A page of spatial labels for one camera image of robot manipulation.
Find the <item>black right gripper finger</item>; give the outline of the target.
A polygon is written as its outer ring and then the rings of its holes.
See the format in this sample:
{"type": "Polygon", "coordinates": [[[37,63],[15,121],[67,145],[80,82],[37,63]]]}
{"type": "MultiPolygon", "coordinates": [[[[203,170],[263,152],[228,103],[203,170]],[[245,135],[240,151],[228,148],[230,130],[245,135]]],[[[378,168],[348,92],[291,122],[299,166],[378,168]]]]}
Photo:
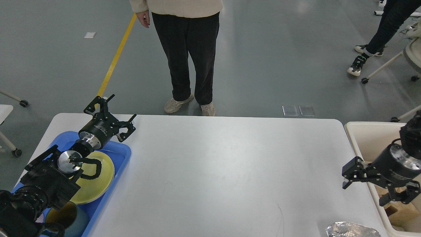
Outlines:
{"type": "Polygon", "coordinates": [[[342,188],[347,189],[353,182],[374,182],[375,169],[359,156],[355,156],[342,168],[344,177],[342,188]]]}
{"type": "Polygon", "coordinates": [[[394,185],[388,183],[385,186],[388,190],[388,193],[379,198],[379,205],[385,206],[391,201],[400,201],[403,204],[409,204],[420,194],[420,183],[417,181],[410,181],[406,183],[403,192],[397,193],[394,185]]]}

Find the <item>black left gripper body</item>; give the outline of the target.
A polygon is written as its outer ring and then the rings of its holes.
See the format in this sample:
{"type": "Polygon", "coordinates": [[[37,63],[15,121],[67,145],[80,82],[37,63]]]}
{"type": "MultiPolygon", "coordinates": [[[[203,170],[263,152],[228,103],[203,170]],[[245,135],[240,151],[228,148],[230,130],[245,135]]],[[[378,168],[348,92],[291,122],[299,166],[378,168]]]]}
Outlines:
{"type": "Polygon", "coordinates": [[[112,114],[93,114],[92,120],[80,129],[78,143],[87,150],[102,149],[119,133],[119,122],[112,114]]]}

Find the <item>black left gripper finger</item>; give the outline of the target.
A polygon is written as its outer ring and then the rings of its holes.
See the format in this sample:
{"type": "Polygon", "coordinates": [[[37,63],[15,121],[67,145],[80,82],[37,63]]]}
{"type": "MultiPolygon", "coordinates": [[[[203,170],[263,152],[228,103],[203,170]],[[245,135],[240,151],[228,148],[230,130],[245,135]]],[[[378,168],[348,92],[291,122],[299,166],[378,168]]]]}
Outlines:
{"type": "Polygon", "coordinates": [[[116,117],[109,112],[107,105],[114,96],[115,94],[112,94],[109,98],[96,96],[92,102],[86,106],[83,112],[92,115],[95,120],[116,120],[116,117]]]}
{"type": "Polygon", "coordinates": [[[125,141],[136,130],[133,125],[133,120],[136,116],[137,114],[133,114],[128,121],[118,120],[115,122],[115,127],[117,127],[117,133],[115,135],[120,143],[125,141]]]}

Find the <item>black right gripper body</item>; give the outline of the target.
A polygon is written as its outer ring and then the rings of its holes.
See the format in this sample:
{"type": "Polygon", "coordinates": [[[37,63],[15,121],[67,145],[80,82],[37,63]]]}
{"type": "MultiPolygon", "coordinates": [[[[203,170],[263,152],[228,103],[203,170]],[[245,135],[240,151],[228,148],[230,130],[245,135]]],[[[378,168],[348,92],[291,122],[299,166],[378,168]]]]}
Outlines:
{"type": "Polygon", "coordinates": [[[389,144],[369,167],[369,182],[383,188],[387,183],[403,187],[420,175],[420,156],[411,156],[400,144],[389,144]]]}

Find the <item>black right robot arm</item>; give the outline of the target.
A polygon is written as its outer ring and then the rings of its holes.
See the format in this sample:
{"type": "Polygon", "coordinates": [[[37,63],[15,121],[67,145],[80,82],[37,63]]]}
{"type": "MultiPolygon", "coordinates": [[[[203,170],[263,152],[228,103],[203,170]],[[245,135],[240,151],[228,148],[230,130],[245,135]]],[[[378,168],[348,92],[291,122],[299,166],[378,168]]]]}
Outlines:
{"type": "Polygon", "coordinates": [[[400,138],[389,144],[370,164],[359,156],[354,157],[342,168],[342,187],[347,189],[353,182],[370,182],[388,189],[379,199],[380,206],[390,201],[409,204],[420,194],[421,135],[420,111],[401,127],[400,138]]]}

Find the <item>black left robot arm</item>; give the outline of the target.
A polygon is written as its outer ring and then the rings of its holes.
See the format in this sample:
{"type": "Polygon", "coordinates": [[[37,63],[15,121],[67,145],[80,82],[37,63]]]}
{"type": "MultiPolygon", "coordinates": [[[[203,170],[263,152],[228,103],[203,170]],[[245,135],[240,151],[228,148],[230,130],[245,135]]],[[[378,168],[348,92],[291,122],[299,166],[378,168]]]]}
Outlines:
{"type": "Polygon", "coordinates": [[[1,190],[1,236],[81,237],[90,222],[80,205],[102,196],[113,182],[115,166],[99,150],[113,138],[125,141],[136,129],[135,115],[118,120],[108,110],[110,97],[96,96],[84,112],[92,115],[67,150],[52,145],[25,167],[14,192],[1,190]]]}

